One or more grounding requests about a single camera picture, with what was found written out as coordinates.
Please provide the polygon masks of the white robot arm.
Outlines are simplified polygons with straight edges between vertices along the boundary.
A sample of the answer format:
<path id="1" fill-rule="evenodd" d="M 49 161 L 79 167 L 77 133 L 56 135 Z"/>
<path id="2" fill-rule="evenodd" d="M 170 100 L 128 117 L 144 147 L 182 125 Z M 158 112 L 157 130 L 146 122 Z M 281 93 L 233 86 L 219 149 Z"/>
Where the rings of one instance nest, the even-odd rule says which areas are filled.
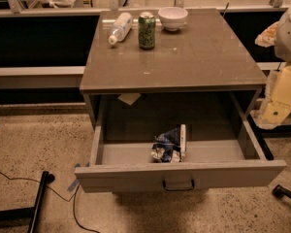
<path id="1" fill-rule="evenodd" d="M 260 115 L 262 126 L 266 129 L 281 125 L 291 114 L 291 5 L 277 24 L 275 55 L 286 65 L 268 76 Z"/>

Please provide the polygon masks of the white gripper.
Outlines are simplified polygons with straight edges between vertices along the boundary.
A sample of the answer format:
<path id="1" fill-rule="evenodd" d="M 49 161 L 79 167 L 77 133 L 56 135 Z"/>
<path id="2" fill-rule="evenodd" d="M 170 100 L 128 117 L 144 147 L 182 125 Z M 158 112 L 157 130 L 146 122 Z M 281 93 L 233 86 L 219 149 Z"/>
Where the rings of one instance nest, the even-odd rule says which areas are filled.
<path id="1" fill-rule="evenodd" d="M 272 101 L 262 105 L 262 121 L 267 124 L 282 124 L 291 114 L 291 63 L 277 74 Z"/>

